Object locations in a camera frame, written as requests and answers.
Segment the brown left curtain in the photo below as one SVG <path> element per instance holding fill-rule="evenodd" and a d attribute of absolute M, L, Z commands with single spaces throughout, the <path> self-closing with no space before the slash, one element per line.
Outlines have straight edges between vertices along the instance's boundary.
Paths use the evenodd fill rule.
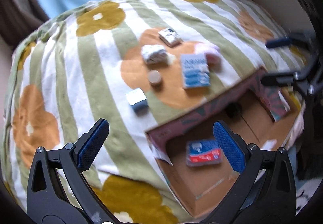
<path fill-rule="evenodd" d="M 1 0 L 1 37 L 16 47 L 49 20 L 37 0 Z"/>

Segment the striped floral blanket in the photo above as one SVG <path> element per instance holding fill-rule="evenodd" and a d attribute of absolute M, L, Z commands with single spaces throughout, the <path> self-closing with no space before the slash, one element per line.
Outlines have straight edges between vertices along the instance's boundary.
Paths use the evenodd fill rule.
<path fill-rule="evenodd" d="M 158 35 L 170 28 L 182 43 L 168 47 Z M 76 141 L 106 119 L 109 135 L 85 172 L 102 202 L 139 223 L 192 221 L 168 186 L 146 131 L 227 92 L 259 68 L 290 71 L 305 66 L 294 46 L 269 50 L 265 41 L 284 35 L 252 0 L 102 0 L 47 21 L 15 50 L 1 138 L 4 183 L 21 210 L 36 149 Z M 180 57 L 196 43 L 220 48 L 208 64 L 210 86 L 184 89 Z M 165 62 L 147 65 L 144 45 L 163 45 Z M 162 84 L 153 87 L 148 73 Z M 126 95 L 141 88 L 148 108 L 135 113 Z"/>

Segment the small black box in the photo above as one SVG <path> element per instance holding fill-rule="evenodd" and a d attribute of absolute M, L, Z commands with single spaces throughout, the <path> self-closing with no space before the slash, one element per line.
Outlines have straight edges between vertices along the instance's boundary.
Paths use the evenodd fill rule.
<path fill-rule="evenodd" d="M 225 107 L 224 112 L 230 119 L 233 119 L 241 114 L 242 105 L 241 103 L 238 103 L 238 102 L 229 103 Z"/>

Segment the dental floss pick box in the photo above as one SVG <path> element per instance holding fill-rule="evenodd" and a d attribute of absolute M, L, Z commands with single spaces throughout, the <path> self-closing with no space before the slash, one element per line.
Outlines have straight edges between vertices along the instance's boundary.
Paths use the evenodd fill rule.
<path fill-rule="evenodd" d="M 186 143 L 186 165 L 201 167 L 222 163 L 222 150 L 215 139 L 189 141 Z"/>

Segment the white tissue pack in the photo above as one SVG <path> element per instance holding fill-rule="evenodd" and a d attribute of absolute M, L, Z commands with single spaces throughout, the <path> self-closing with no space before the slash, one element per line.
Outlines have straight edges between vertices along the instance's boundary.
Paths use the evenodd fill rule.
<path fill-rule="evenodd" d="M 162 29 L 158 32 L 159 38 L 168 46 L 175 47 L 182 43 L 182 39 L 177 32 L 170 28 Z"/>

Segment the small blue white box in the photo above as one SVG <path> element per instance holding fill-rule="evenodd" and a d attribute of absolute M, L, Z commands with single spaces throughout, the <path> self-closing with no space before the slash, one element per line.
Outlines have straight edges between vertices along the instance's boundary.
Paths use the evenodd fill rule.
<path fill-rule="evenodd" d="M 135 113 L 138 113 L 148 108 L 147 97 L 141 88 L 135 88 L 131 92 L 128 92 L 126 95 L 126 99 Z"/>

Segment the folded white patterned cloth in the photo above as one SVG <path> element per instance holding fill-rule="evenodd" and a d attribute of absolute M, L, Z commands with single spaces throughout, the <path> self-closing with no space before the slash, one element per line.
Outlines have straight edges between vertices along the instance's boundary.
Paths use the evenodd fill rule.
<path fill-rule="evenodd" d="M 147 65 L 165 62 L 168 58 L 163 45 L 144 45 L 141 47 L 141 57 Z"/>

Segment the open cardboard box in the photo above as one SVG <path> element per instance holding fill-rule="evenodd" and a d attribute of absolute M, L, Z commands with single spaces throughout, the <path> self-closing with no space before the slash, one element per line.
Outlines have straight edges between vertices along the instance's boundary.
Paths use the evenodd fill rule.
<path fill-rule="evenodd" d="M 298 110 L 259 68 L 227 92 L 146 131 L 168 186 L 195 223 L 282 223 L 296 214 L 285 149 Z"/>

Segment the white blue medicine box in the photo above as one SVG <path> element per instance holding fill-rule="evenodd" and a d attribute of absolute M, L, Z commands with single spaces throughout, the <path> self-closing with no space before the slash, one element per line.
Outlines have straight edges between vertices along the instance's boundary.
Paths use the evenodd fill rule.
<path fill-rule="evenodd" d="M 184 89 L 210 86 L 210 72 L 204 54 L 182 54 L 180 62 Z"/>

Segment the pink fluffy item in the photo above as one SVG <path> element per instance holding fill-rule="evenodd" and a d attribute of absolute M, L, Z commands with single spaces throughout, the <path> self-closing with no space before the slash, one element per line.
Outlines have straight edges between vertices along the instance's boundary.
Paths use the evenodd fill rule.
<path fill-rule="evenodd" d="M 221 62 L 220 48 L 211 43 L 196 43 L 194 52 L 195 54 L 204 54 L 208 64 L 216 65 Z"/>

